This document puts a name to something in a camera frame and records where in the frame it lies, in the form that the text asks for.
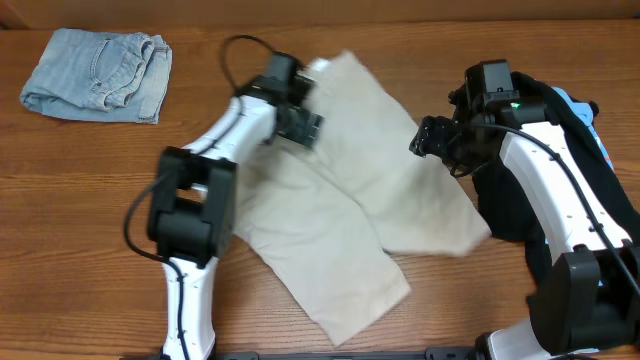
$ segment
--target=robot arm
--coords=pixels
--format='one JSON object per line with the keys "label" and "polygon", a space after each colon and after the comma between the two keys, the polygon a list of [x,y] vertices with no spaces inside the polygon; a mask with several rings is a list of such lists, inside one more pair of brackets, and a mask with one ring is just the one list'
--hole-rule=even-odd
{"label": "robot arm", "polygon": [[[301,107],[313,85],[301,70],[297,59],[274,53],[267,73],[242,87],[209,131],[160,157],[147,234],[167,259],[169,324],[162,355],[151,359],[215,358],[213,281],[233,231],[236,168],[276,135],[311,147],[323,120]],[[178,189],[198,190],[204,200],[181,198]]]}
{"label": "robot arm", "polygon": [[[622,262],[614,258],[624,259],[634,282],[640,252],[594,195],[568,150],[563,128],[547,120],[544,99],[522,96],[504,60],[469,68],[465,80],[450,95],[456,105],[453,121],[425,118],[410,150],[440,157],[454,176],[474,174],[499,157],[526,194],[554,263],[550,277],[527,298],[530,319],[479,338],[469,358],[551,359],[637,342],[636,284],[626,281],[617,266]],[[607,239],[611,246],[605,246]]]}

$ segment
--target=wooden table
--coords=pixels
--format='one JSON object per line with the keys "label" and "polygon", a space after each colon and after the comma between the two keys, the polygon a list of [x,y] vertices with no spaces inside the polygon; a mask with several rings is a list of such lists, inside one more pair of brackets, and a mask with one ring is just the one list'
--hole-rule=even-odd
{"label": "wooden table", "polygon": [[[0,33],[2,360],[115,359],[162,346],[164,276],[158,264],[128,250],[122,221],[152,179],[160,151],[196,139],[226,109],[230,90],[217,51],[239,32],[303,61],[350,49],[416,120],[450,116],[447,94],[463,82],[464,70],[506,58],[514,70],[597,101],[598,132],[627,194],[640,205],[638,21],[143,30],[162,34],[174,54],[157,126],[66,122],[28,112],[18,95],[51,32]],[[246,79],[265,59],[255,45],[239,44],[230,63]],[[461,185],[475,199],[470,181]],[[134,236],[151,250],[143,217]],[[395,256],[413,293],[338,350],[470,345],[483,332],[516,323],[527,316],[524,297],[534,289],[523,252],[491,239],[465,258]],[[239,239],[216,275],[215,309],[221,351],[335,350]],[[606,358],[638,356],[631,351]]]}

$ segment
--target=black cloth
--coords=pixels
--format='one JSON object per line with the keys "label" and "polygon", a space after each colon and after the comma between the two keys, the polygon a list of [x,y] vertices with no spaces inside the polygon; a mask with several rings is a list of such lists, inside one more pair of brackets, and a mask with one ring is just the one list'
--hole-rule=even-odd
{"label": "black cloth", "polygon": [[[594,194],[638,246],[640,214],[631,205],[587,126],[550,86],[518,72],[512,73],[512,78],[521,96],[544,98],[547,121],[562,126],[571,156]],[[527,265],[539,285],[551,271],[551,255],[542,227],[522,187],[500,159],[477,171],[473,175],[473,184],[478,193],[478,210],[489,224],[493,236],[525,243]]]}

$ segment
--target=light blue denim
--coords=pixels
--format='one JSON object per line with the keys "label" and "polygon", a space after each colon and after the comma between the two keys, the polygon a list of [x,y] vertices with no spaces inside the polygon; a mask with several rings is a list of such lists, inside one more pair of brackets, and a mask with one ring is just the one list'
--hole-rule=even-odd
{"label": "light blue denim", "polygon": [[24,106],[67,120],[158,122],[171,72],[159,35],[56,31],[20,94]]}

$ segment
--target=beige pants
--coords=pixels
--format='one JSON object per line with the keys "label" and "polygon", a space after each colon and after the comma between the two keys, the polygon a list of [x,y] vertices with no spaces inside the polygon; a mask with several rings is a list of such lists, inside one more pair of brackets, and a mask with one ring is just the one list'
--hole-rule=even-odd
{"label": "beige pants", "polygon": [[385,251],[462,256],[490,232],[439,159],[409,152],[416,124],[351,53],[310,75],[317,143],[258,149],[236,233],[340,345],[410,292]]}

